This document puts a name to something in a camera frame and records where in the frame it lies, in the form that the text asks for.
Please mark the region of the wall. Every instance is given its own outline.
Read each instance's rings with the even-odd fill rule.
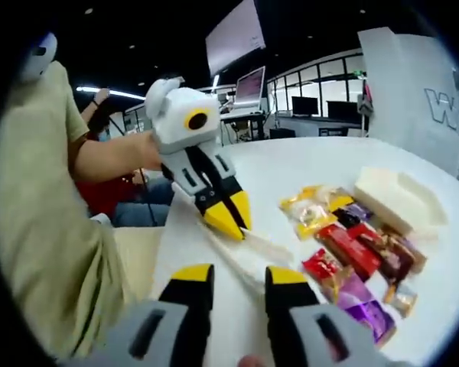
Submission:
[[[369,136],[397,145],[457,176],[459,105],[452,64],[431,37],[359,32],[374,114]]]

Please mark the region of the chocolate bar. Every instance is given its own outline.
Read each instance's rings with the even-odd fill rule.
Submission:
[[[322,285],[330,301],[372,330],[377,346],[384,345],[396,331],[391,315],[384,311],[351,267],[325,279]]]
[[[352,265],[363,281],[369,279],[381,264],[371,250],[351,238],[347,230],[337,224],[321,229],[316,236],[343,265]]]
[[[338,261],[327,254],[324,248],[320,248],[307,261],[303,261],[303,266],[319,282],[342,270]]]
[[[381,229],[377,232],[365,224],[362,219],[372,217],[366,213],[365,208],[351,204],[335,210],[334,215],[339,223],[347,228],[347,233],[352,239],[367,246],[381,259],[379,271],[389,284],[399,284],[412,270],[415,256],[400,241],[402,237],[393,236],[389,232],[385,234]]]
[[[373,216],[369,224],[376,230],[384,243],[390,244],[388,245],[389,247],[393,244],[394,246],[400,245],[408,251],[409,255],[413,256],[413,265],[411,267],[413,273],[417,274],[423,270],[427,258],[408,239],[400,235],[390,226],[384,224],[377,216]]]

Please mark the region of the white table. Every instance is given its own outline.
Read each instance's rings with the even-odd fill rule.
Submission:
[[[233,159],[241,186],[249,194],[254,231],[287,246],[303,259],[319,245],[313,239],[300,242],[278,208],[282,198],[296,194],[303,186],[328,184],[351,191],[360,168],[373,166],[406,172],[432,189],[450,224],[441,231],[438,243],[422,247],[429,260],[424,271],[409,282],[419,294],[411,315],[401,320],[386,307],[398,330],[381,350],[392,359],[417,365],[426,364],[441,352],[459,322],[459,182],[454,177],[413,154],[371,138],[293,138],[225,149]],[[158,253],[153,295],[159,295],[179,268],[213,263],[214,308],[206,365],[234,367],[241,356],[249,353],[263,356],[272,365],[263,301],[242,286],[210,247],[193,213],[194,206],[176,195]],[[316,284],[310,284],[317,291]],[[382,298],[386,282],[380,275],[367,285]]]

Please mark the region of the computer monitor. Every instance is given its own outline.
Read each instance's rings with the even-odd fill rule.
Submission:
[[[330,119],[344,120],[360,124],[361,116],[357,111],[355,102],[327,101],[328,117]]]
[[[223,104],[228,100],[228,95],[226,93],[221,93],[217,95],[217,100]]]
[[[292,115],[318,114],[318,98],[292,97]]]
[[[239,78],[236,83],[236,95],[233,107],[235,109],[248,107],[257,107],[259,109],[262,100],[264,79],[265,67],[260,67]]]

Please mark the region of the purple wrapper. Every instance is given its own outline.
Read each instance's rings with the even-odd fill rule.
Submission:
[[[343,280],[337,306],[373,331],[374,342],[382,345],[395,332],[395,322],[369,292],[355,271]]]
[[[368,210],[365,206],[362,206],[358,203],[351,203],[344,208],[347,212],[352,213],[355,216],[358,216],[360,220],[366,222],[369,220],[374,213]]]

